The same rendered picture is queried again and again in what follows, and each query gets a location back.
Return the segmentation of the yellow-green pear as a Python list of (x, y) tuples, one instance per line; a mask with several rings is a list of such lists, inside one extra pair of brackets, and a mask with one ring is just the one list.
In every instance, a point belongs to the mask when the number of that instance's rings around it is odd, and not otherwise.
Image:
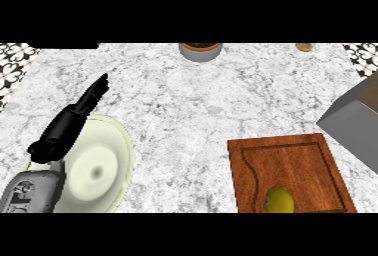
[(284, 186), (269, 189), (265, 207), (269, 213), (293, 213), (296, 211), (294, 198)]

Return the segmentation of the grey plant pot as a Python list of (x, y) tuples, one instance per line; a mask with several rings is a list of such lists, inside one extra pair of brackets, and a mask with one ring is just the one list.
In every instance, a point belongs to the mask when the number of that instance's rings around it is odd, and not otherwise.
[(207, 48), (199, 48), (191, 46), (187, 43), (179, 44), (179, 51), (184, 57), (194, 62), (209, 62), (212, 61), (221, 54), (224, 48), (222, 43), (216, 43)]

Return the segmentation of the pale green round plate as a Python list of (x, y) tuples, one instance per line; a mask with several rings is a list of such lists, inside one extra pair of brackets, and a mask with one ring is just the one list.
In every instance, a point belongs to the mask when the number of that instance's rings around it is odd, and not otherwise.
[(125, 125), (107, 115), (91, 115), (66, 155), (67, 180), (55, 213), (114, 212), (126, 195), (135, 150)]

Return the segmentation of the brown wooden cutting board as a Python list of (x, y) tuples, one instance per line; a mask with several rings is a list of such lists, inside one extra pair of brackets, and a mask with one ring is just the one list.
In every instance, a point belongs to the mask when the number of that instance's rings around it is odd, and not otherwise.
[(357, 213), (323, 133), (228, 141), (240, 213), (263, 213), (266, 193), (286, 186), (297, 213)]

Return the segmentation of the grey cardboard box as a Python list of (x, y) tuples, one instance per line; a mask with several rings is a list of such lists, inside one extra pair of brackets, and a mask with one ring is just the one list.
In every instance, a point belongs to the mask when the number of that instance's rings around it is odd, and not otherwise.
[(336, 100), (318, 126), (378, 174), (378, 71)]

